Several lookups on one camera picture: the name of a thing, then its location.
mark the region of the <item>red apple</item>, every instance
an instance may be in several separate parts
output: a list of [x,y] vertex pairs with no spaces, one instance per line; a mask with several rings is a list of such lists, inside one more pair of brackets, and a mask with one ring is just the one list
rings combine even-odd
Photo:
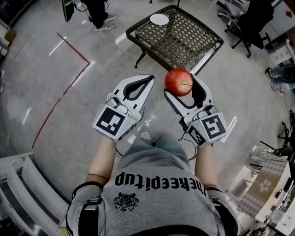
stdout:
[[182,97],[192,90],[193,78],[185,69],[173,69],[165,77],[165,87],[177,97]]

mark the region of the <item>white plate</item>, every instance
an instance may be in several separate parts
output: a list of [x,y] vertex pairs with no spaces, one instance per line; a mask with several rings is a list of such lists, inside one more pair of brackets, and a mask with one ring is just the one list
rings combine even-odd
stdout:
[[169,22],[169,18],[163,14],[154,14],[150,17],[151,22],[158,25],[164,25]]

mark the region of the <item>sneaker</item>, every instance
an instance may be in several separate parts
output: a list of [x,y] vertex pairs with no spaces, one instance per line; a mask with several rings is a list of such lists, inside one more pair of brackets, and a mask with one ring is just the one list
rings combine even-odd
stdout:
[[115,23],[112,26],[107,26],[106,24],[103,24],[99,29],[95,28],[95,31],[96,32],[101,32],[101,31],[104,31],[104,30],[111,30],[114,27],[115,27]]
[[114,20],[118,17],[118,13],[116,14],[109,14],[109,16],[107,17],[107,19],[103,20],[105,23],[109,22],[110,20]]
[[147,131],[142,132],[139,137],[151,141],[151,134]]

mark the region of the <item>black pants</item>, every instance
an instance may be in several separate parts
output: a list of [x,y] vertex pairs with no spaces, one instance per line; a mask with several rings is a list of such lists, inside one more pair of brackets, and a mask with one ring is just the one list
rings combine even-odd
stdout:
[[82,0],[81,2],[86,4],[92,23],[96,28],[100,28],[103,25],[103,20],[108,17],[105,12],[104,0]]

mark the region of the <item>concrete floor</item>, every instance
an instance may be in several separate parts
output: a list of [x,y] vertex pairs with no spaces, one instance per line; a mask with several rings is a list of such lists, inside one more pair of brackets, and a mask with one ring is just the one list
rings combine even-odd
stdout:
[[[143,130],[152,135],[169,131],[180,138],[179,117],[163,96],[167,71],[146,56],[134,69],[140,49],[127,39],[115,44],[115,39],[147,15],[176,1],[111,0],[108,12],[118,12],[116,27],[96,33],[85,13],[75,11],[66,23],[61,2],[37,0],[15,25],[18,35],[3,64],[6,88],[0,97],[3,123],[9,140],[18,153],[31,151],[32,143],[46,116],[62,97],[62,93],[86,65],[68,45],[67,40],[89,61],[95,64],[76,86],[70,88],[59,102],[33,148],[35,162],[46,179],[64,196],[71,198],[73,189],[84,182],[88,166],[101,135],[92,127],[94,116],[106,96],[123,78],[135,74],[153,74],[155,86],[147,99],[145,115],[138,126],[118,144],[124,153],[132,138]],[[218,6],[210,0],[182,0],[180,7],[201,20],[224,40],[224,45],[199,73],[212,90],[215,105],[223,112],[227,123],[237,116],[237,123],[227,141],[213,147],[219,185],[226,190],[247,162],[252,147],[263,140],[279,147],[277,135],[281,122],[288,122],[285,101],[270,88],[264,70],[273,66],[265,50],[251,47],[252,57],[245,48],[231,49],[236,41],[224,33],[225,23],[217,17]],[[286,93],[288,107],[293,104]],[[192,144],[181,141],[189,157]]]

